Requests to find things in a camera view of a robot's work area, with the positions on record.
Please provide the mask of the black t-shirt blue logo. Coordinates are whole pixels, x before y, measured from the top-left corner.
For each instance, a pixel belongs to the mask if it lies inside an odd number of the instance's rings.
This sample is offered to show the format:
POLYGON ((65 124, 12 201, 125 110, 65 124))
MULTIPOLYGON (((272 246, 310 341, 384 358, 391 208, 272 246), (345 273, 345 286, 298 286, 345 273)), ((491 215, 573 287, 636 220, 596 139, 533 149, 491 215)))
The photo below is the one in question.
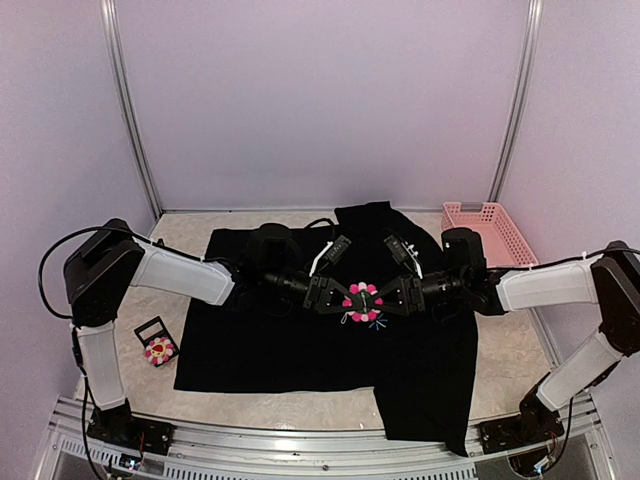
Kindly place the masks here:
MULTIPOLYGON (((444 269, 434 238, 389 202, 336 208, 336 236, 352 245, 329 276, 349 287, 381 287, 406 270, 384 238, 414 244, 426 272, 444 269)), ((343 314, 317 315, 301 300, 258 289, 252 307, 232 311, 192 299, 174 389, 275 394, 373 387, 386 438, 444 442, 466 457, 478 347, 476 318, 461 303, 428 305, 411 316, 382 314, 383 325, 343 314)))

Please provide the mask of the pink plastic basket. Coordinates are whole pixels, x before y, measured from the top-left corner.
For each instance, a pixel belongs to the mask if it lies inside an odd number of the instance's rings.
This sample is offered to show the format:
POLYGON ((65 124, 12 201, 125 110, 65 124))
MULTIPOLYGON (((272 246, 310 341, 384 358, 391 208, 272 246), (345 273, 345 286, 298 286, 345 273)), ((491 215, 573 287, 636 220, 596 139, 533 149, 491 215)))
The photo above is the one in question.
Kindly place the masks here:
POLYGON ((538 260, 499 203, 445 202, 442 230, 466 227, 480 234, 490 267, 530 267, 538 260))

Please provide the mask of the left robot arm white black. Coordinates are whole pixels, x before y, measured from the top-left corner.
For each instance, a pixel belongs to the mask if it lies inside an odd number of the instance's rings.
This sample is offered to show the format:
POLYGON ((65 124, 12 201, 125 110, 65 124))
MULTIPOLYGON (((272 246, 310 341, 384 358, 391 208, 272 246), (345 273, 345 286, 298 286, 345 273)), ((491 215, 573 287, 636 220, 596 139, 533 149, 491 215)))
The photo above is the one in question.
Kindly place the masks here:
POLYGON ((63 266, 71 307, 76 363, 84 378, 85 398, 93 412, 85 416, 84 437, 147 453, 167 455, 174 426, 133 414, 121 378, 115 322, 132 287, 144 287, 200 300, 212 306, 245 306, 255 287, 292 293, 303 307, 319 314, 361 307, 357 292, 335 279, 288 271, 289 254, 300 254, 292 232, 280 224, 253 231, 245 257, 206 259, 172 249, 133 232, 118 218, 87 229, 87 239, 63 266))

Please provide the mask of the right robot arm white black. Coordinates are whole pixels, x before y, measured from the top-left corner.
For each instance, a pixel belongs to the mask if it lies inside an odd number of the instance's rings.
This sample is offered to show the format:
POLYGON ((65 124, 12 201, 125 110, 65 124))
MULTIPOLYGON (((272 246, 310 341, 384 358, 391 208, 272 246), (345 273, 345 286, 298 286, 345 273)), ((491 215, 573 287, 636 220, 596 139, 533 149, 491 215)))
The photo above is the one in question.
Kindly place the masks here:
POLYGON ((479 425, 486 454, 568 437, 559 411, 601 383, 619 362, 639 351, 639 253, 622 241, 603 250, 543 265, 489 267, 479 233, 465 227, 442 233, 445 267, 425 273, 413 247, 391 235, 394 260, 409 267, 377 292, 361 297, 368 309, 396 315, 428 304, 461 301, 484 316, 562 304, 596 304, 601 322, 558 368, 520 401, 516 415, 479 425))

